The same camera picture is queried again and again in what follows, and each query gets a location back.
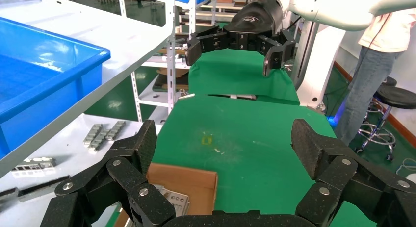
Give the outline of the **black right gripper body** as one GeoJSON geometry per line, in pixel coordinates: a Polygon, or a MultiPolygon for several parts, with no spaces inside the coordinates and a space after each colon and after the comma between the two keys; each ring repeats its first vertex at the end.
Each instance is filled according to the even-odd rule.
{"type": "Polygon", "coordinates": [[[262,35],[271,40],[283,19],[277,0],[254,0],[247,4],[224,26],[228,48],[233,50],[264,51],[262,35]]]}

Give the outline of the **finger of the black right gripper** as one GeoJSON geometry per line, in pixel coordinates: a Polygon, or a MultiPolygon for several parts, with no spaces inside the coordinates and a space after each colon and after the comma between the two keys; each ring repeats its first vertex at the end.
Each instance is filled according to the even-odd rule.
{"type": "Polygon", "coordinates": [[[264,56],[262,75],[268,77],[272,70],[280,69],[285,62],[293,59],[296,42],[287,29],[276,35],[258,35],[258,53],[264,56]]]}
{"type": "Polygon", "coordinates": [[[191,33],[185,51],[187,66],[192,66],[203,53],[226,49],[229,37],[219,25],[214,25],[206,30],[191,33]]]}

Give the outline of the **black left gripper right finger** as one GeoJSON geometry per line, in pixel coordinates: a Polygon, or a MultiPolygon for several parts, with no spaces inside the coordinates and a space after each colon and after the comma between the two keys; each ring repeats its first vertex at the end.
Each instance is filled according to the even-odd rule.
{"type": "Polygon", "coordinates": [[[295,214],[316,227],[330,225],[344,202],[379,227],[416,224],[416,186],[355,154],[339,139],[316,133],[304,119],[291,129],[291,146],[314,184],[295,214]]]}

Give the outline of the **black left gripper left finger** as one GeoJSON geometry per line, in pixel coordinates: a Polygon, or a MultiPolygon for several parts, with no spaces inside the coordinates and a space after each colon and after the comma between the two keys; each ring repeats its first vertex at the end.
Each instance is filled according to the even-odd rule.
{"type": "Polygon", "coordinates": [[[42,227],[90,227],[119,202],[138,227],[161,227],[175,218],[173,205],[148,182],[156,125],[146,120],[134,136],[117,140],[96,164],[55,188],[42,227]]]}

